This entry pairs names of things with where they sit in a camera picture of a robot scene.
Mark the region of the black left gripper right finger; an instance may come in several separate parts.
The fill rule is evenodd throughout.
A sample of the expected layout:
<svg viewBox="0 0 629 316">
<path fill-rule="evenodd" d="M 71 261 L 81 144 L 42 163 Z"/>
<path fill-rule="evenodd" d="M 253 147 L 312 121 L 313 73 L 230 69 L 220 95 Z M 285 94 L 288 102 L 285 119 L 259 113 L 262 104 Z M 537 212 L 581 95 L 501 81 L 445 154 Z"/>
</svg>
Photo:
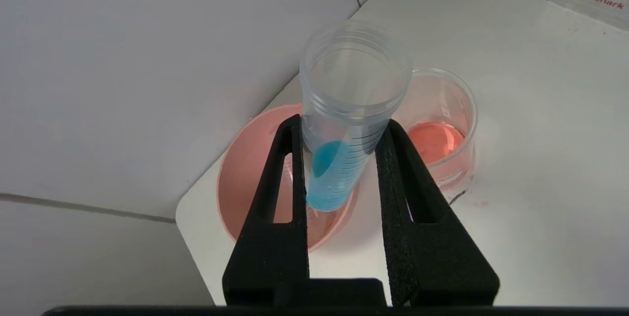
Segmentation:
<svg viewBox="0 0 629 316">
<path fill-rule="evenodd" d="M 375 157 L 392 305 L 492 306 L 499 277 L 397 121 Z"/>
</svg>

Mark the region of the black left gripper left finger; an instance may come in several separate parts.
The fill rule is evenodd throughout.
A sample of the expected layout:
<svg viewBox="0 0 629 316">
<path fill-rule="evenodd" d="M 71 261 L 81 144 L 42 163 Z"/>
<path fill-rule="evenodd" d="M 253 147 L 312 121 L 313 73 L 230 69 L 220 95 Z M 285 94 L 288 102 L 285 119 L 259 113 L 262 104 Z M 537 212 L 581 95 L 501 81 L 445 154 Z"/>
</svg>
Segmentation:
<svg viewBox="0 0 629 316">
<path fill-rule="evenodd" d="M 309 278 L 306 188 L 301 117 L 288 117 L 277 128 L 249 213 L 222 277 L 227 306 L 266 306 L 278 286 Z M 274 216 L 285 157 L 292 156 L 292 219 Z"/>
</svg>

